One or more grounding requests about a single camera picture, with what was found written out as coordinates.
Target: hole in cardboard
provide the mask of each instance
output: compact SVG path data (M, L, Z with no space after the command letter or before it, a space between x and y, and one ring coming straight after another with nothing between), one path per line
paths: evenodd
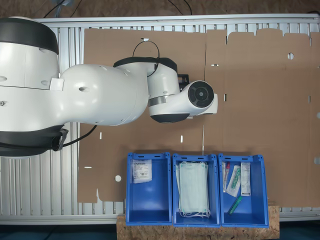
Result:
M83 93L88 93L88 92L90 92L90 88L86 87L86 86L82 86L82 87L79 87L79 91L81 91Z
M290 52L288 54L288 59L292 60L292 59L294 59L294 57L295 57L295 55L292 52Z
M121 181L121 176L119 176L119 175L115 176L114 180L116 182L120 182Z
M320 156L317 156L313 160L314 164L320 164Z

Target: black cable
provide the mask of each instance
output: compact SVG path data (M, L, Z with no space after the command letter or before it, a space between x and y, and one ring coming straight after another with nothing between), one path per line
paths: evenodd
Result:
M188 3L186 0L183 0L183 1L188 5L188 7L189 7L189 9L190 9L190 13L191 13L191 15L192 15L192 9L191 9L189 3Z
M43 240L48 240L58 227L59 225L55 226Z
M75 12L77 11L77 9L78 9L78 7L79 7L81 2L82 2L82 0L80 0L78 6L76 6L76 8L75 8L74 12L72 13L72 15L70 16L70 18L72 18L72 16L75 14Z
M174 5L174 3L172 2L172 1L170 1L170 0L168 0L173 6L175 6L175 8L176 9L178 9L178 11L182 14L182 15L184 15L180 10L179 10L179 8L176 6L176 5Z
M73 140L73 141L71 141L71 142L68 142L68 143L66 143L66 144L63 144L63 147L67 147L67 146L69 146L69 145L71 145L71 144L74 144L74 143L76 143L76 142L79 142L80 140L88 137L88 136L96 129L96 127L97 127L97 125L94 125L94 127L93 127L88 133L86 133L85 135L77 138L76 140Z
M307 14L318 14L320 16L319 11L308 11Z
M140 44L148 43L148 42L149 42L149 43L153 43L153 44L156 46L156 49L158 49L158 57L156 58L156 66L155 66L155 68L154 68L153 73L151 73L149 76L146 76L147 78L150 77L152 74L154 74L154 73L157 71L158 66L159 66L160 51L159 51L159 48L158 48L157 44L155 44L153 41L142 41L142 42L140 42L140 43L134 48L133 53L132 53L132 57L134 57L135 51L136 51L137 47L138 47Z
M95 129L96 129L97 125L94 125L94 127L88 132L86 133L85 135L71 141L71 142L68 142L66 144L63 144L62 146L63 147L67 147L71 144L74 144L76 142L79 142L80 140L88 137ZM8 144L8 143L3 143L3 142L0 142L0 148L7 148L7 149L26 149L26 150L29 150L29 149L33 149L33 150L54 150L54 149L57 149L56 146L53 146L53 147L38 147L38 146L20 146L20 145L14 145L14 144Z
M64 3L65 0L62 0L60 3L58 3L54 8L52 8L43 18L45 19L53 10L55 10L57 7L59 7L61 4Z

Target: cardboard flap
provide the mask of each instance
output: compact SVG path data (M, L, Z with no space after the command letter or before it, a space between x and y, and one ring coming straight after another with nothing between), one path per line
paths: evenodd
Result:
M84 36L84 63L113 66L120 59L132 57L135 47L149 39L160 51L160 57L172 59L179 74L188 74L189 80L204 80L206 35L187 32L157 32L141 30L86 29ZM140 44L134 56L157 57L152 43ZM79 150L81 167L91 163L90 171L79 171L78 201L96 203L98 189L102 201L122 202L126 198L127 154L183 153L200 154L205 117L162 124L144 111L136 121L120 126L98 126L82 140ZM92 126L80 125L80 135Z
M214 91L223 91L220 95L224 99L218 105L220 120L205 123L206 152L262 154L268 197L282 207L307 206L309 37L294 33L283 36L278 29L260 29L256 36L233 32L223 45L225 35L215 32L207 33L205 80L214 82ZM212 60L223 64L211 67L208 62ZM221 144L210 138L210 133L217 133Z
M320 175L320 33L311 35L310 148L308 156L307 197L310 206L319 206Z

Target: surgical mask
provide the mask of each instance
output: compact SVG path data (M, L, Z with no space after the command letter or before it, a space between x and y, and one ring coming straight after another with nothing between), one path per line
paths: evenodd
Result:
M204 162L182 162L176 167L179 209L183 217L209 217L208 165Z

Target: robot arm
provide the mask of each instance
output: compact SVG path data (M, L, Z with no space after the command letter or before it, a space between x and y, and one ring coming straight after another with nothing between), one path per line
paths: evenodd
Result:
M169 58L129 57L113 67L80 64L58 78L58 54L48 27L28 19L0 19L0 156L60 150L68 122L127 124L147 106L159 123L217 112L218 98L206 82L192 82L180 91L177 65Z

